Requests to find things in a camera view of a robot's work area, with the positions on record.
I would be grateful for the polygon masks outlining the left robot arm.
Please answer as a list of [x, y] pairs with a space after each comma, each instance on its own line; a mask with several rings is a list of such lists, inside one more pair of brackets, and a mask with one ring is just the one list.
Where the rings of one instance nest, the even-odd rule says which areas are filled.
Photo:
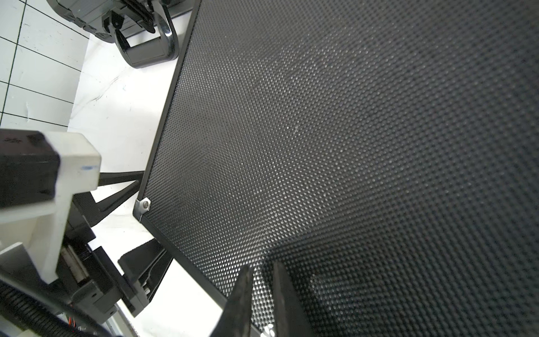
[[121, 313], [123, 302], [133, 316], [154, 299], [172, 262], [152, 239], [126, 252], [117, 265], [101, 247], [91, 248], [93, 227], [133, 196], [143, 172], [103, 173], [101, 186], [127, 187], [97, 202], [90, 192], [73, 196], [60, 243], [58, 280], [39, 280], [21, 249], [1, 260], [1, 316], [38, 336], [116, 336], [105, 323]]

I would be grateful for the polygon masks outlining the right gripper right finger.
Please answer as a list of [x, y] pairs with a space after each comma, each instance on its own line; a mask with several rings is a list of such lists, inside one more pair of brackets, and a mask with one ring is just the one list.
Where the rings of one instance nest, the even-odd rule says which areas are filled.
[[291, 278], [281, 262], [273, 265], [273, 297], [277, 336], [314, 336]]

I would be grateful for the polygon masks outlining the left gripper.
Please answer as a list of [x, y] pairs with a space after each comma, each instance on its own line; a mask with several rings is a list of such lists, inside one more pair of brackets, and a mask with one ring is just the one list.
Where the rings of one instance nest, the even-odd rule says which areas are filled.
[[117, 313], [120, 301], [130, 314], [139, 315], [150, 304], [150, 291], [157, 290], [173, 260], [156, 239], [128, 251], [117, 264], [104, 248], [90, 247], [95, 239], [92, 227], [139, 191], [143, 175], [143, 171], [101, 173], [98, 187], [130, 185], [99, 202], [91, 192], [73, 196], [58, 276], [70, 304], [100, 324]]

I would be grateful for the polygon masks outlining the black poker case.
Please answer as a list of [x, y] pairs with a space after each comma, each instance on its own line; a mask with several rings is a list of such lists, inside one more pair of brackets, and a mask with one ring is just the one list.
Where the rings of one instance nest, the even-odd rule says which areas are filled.
[[537, 1], [198, 1], [141, 223], [317, 336], [538, 335]]
[[183, 38], [172, 19], [193, 1], [49, 1], [61, 17], [98, 39], [114, 43], [128, 65], [143, 68], [177, 59]]

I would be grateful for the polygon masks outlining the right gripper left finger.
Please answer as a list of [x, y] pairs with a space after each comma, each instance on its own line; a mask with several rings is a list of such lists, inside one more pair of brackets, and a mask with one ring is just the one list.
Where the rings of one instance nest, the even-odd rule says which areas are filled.
[[251, 335], [253, 291], [253, 268], [245, 265], [241, 268], [223, 313], [218, 320], [211, 337]]

